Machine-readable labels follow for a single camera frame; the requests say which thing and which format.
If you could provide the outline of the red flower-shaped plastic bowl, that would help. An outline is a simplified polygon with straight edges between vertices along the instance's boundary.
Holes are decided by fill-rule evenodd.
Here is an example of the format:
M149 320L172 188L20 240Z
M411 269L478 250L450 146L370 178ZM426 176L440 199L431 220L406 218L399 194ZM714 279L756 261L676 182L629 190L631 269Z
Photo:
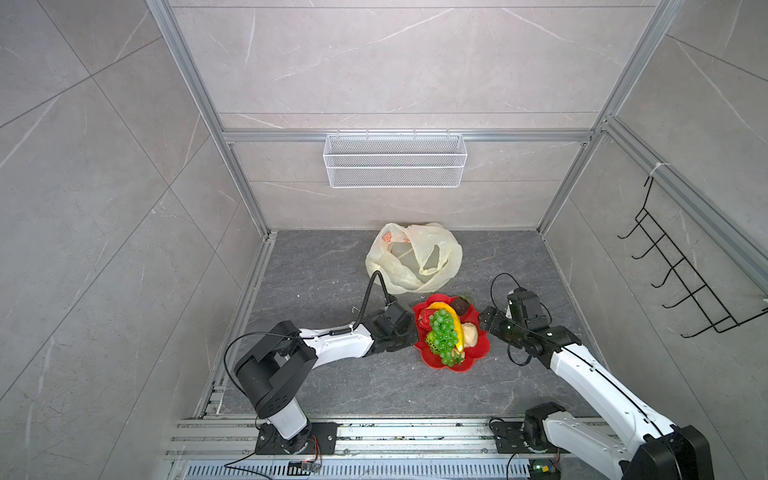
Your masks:
M465 372L490 350L479 312L463 297L433 294L413 309L422 360L431 368Z

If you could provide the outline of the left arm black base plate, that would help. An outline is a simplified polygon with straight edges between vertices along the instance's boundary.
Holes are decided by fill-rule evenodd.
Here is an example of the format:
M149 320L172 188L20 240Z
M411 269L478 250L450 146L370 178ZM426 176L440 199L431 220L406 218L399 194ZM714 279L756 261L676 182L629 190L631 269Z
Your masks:
M335 452L339 425L334 422L309 423L296 436L285 439L276 427L264 423L259 427L257 455L330 455Z

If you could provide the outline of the red fake fruit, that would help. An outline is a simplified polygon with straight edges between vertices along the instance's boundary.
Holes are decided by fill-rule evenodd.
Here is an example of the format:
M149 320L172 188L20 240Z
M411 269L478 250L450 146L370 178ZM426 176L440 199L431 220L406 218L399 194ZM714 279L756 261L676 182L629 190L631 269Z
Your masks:
M420 330L424 330L424 331L427 331L427 332L431 331L432 330L431 318L432 318L433 314L434 314L434 311L432 309L428 309L428 308L422 309L418 313L417 318L416 318L416 320L417 320L417 327Z

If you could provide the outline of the beige fake fruit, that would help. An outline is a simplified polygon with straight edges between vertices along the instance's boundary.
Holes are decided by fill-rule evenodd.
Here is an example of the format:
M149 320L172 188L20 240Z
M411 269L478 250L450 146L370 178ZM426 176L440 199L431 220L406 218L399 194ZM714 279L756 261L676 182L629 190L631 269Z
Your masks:
M479 341L479 333L478 328L475 324L471 322L466 322L462 324L462 335L463 335L463 348L473 348L478 344Z

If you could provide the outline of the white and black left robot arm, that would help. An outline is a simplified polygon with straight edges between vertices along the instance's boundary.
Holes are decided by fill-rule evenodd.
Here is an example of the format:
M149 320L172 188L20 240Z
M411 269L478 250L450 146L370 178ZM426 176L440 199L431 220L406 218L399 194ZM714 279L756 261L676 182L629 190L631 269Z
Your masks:
M263 333L229 374L257 416L295 450L312 431L296 399L312 370L340 360L396 352L417 340L413 314L396 302L336 328L300 329L283 321Z

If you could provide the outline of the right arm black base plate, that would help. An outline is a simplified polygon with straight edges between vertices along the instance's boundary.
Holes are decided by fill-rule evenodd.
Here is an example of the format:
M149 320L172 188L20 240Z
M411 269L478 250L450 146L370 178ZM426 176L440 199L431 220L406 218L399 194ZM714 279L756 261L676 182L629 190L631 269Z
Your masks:
M541 422L491 418L488 427L499 454L569 454L549 442Z

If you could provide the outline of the yellow fake banana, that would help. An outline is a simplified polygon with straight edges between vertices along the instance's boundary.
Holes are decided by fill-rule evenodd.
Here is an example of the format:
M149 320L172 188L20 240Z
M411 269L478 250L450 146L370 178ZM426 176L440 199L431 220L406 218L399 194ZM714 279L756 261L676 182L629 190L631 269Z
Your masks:
M464 350L462 323L456 312L445 302L434 302L427 308L434 311L431 327L437 333L437 338L439 340L452 339L452 347L461 353Z

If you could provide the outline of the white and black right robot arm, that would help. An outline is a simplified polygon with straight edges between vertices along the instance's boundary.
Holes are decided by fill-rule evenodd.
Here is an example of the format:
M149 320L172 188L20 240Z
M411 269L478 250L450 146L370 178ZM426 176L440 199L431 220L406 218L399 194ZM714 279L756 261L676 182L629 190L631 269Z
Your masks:
M610 479L711 479L710 445L693 426L680 427L641 400L604 368L568 328L545 318L538 296L519 287L507 307L487 307L480 330L525 351L573 387L611 427L604 434L561 405L526 411L521 435L526 448L560 449Z

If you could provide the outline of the cream plastic bag orange print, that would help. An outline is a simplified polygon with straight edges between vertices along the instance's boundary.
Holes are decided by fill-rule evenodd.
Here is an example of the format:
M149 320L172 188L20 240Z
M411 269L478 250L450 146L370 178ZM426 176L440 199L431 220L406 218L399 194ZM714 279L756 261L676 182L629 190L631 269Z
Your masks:
M462 260L462 246L440 224L388 223L370 247L365 267L369 275L381 272L390 293L426 294L452 280Z

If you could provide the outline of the green fake vegetable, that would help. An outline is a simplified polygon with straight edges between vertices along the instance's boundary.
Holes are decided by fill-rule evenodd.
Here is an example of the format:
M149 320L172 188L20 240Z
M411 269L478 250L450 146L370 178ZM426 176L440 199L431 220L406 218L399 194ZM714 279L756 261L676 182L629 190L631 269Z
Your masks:
M457 314L448 309L430 309L426 319L430 327L426 335L430 351L437 355L445 366L454 367L463 363L463 328Z

